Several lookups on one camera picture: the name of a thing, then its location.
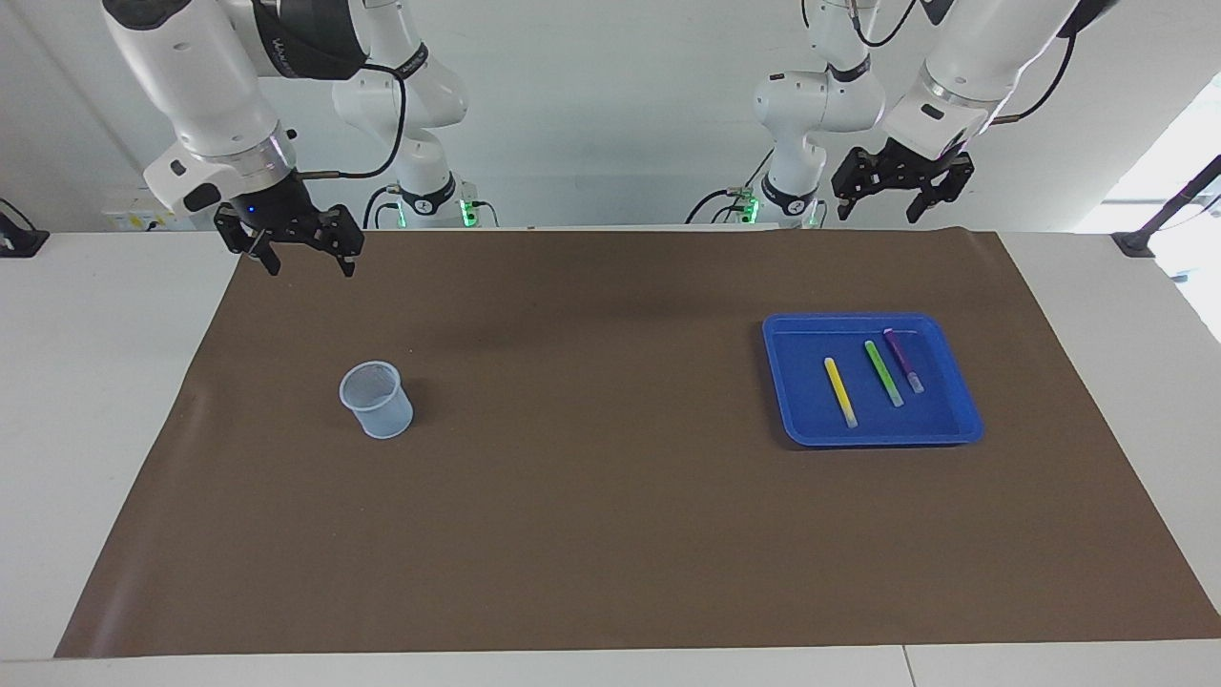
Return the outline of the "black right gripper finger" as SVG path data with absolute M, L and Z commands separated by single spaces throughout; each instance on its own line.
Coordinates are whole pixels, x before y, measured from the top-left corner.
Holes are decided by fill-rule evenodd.
M 361 227 L 347 205 L 333 205 L 313 217 L 310 246 L 335 257 L 341 273 L 348 279 L 355 275 L 355 261 L 361 256 L 364 239 Z
M 270 277 L 280 275 L 280 256 L 275 253 L 270 236 L 265 229 L 249 234 L 238 214 L 230 203 L 221 203 L 214 214 L 214 226 L 219 231 L 230 253 L 244 254 L 245 257 L 263 265 Z

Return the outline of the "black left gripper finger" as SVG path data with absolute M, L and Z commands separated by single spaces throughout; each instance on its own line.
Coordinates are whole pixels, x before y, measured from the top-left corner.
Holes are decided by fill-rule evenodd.
M 974 174 L 973 159 L 969 153 L 947 154 L 938 161 L 921 161 L 913 166 L 917 194 L 906 209 L 906 218 L 916 223 L 923 214 L 943 201 L 956 201 L 965 184 Z
M 832 190 L 838 199 L 838 220 L 846 221 L 860 200 L 884 192 L 882 156 L 852 148 L 832 174 Z

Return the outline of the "purple marker pen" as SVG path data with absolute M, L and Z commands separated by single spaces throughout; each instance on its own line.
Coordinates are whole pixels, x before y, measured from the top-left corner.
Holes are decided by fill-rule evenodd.
M 904 379 L 907 379 L 908 386 L 912 388 L 915 394 L 923 394 L 926 390 L 923 383 L 921 382 L 919 373 L 911 362 L 911 358 L 904 351 L 904 343 L 897 329 L 882 329 L 882 337 L 886 340 L 895 361 L 897 361 L 902 373 Z

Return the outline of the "green marker pen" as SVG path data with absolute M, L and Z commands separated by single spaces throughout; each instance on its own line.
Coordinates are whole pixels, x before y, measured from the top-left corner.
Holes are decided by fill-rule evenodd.
M 878 379 L 880 379 L 882 388 L 886 392 L 890 404 L 894 408 L 902 408 L 904 399 L 901 397 L 901 392 L 897 388 L 897 383 L 895 383 L 893 373 L 890 373 L 886 361 L 882 358 L 880 349 L 875 345 L 874 340 L 869 339 L 864 340 L 863 347 L 875 373 L 878 375 Z

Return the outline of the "yellow marker pen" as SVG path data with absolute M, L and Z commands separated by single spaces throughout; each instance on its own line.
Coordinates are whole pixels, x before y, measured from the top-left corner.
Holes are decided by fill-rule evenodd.
M 845 422 L 850 430 L 860 427 L 858 414 L 855 411 L 852 405 L 847 386 L 845 379 L 842 379 L 842 373 L 840 369 L 838 369 L 838 361 L 834 360 L 834 358 L 824 358 L 823 365 L 834 395 L 836 395 L 838 408 L 840 408 L 840 412 L 842 412 L 842 422 Z

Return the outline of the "white power strip box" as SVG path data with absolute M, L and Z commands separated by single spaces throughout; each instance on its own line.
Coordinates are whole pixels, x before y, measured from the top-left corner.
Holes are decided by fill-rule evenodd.
M 193 232 L 197 223 L 188 215 L 176 215 L 149 190 L 110 190 L 101 214 L 114 232 Z

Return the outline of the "translucent plastic cup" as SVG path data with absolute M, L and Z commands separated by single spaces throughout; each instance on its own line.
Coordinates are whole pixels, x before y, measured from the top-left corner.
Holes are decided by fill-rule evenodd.
M 393 364 L 369 361 L 353 366 L 341 378 L 339 401 L 353 414 L 363 433 L 388 441 L 404 433 L 414 421 L 400 370 Z

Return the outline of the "black clamp with bar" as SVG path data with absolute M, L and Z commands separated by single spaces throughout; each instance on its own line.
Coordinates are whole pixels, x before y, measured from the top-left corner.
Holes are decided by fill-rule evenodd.
M 1192 203 L 1197 201 L 1208 188 L 1216 185 L 1221 179 L 1221 154 L 1214 156 L 1212 160 L 1208 162 L 1197 174 L 1194 174 L 1190 181 L 1162 204 L 1162 207 L 1158 210 L 1156 214 L 1151 215 L 1151 218 L 1147 220 L 1139 229 L 1129 232 L 1114 232 L 1111 238 L 1120 251 L 1127 257 L 1138 257 L 1138 260 L 1151 260 L 1155 254 L 1151 253 L 1149 246 L 1151 242 L 1151 236 L 1156 232 L 1165 229 L 1168 222 L 1176 217 L 1181 210 L 1188 207 Z

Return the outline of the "small black table clamp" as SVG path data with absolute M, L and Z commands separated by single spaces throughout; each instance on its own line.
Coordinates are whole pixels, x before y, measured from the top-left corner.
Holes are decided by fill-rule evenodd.
M 34 257 L 49 238 L 50 232 L 39 229 L 20 207 L 0 196 L 0 257 Z

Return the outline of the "blue plastic tray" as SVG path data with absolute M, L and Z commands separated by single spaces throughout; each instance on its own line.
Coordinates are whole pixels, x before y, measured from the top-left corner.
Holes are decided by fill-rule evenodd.
M 900 332 L 926 390 L 904 379 L 882 329 Z M 960 447 L 980 441 L 983 421 L 934 318 L 915 312 L 772 314 L 762 325 L 781 426 L 806 448 Z M 897 383 L 894 408 L 863 347 L 874 340 Z M 842 422 L 824 358 L 834 358 L 860 427 Z

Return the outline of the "brown table mat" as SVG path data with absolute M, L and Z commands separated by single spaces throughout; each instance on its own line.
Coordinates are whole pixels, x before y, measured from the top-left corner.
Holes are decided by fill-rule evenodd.
M 1144 642 L 1221 614 L 998 236 L 379 232 L 242 260 L 57 656 Z M 972 447 L 802 449 L 764 318 L 916 310 Z M 388 441 L 339 401 L 400 370 Z

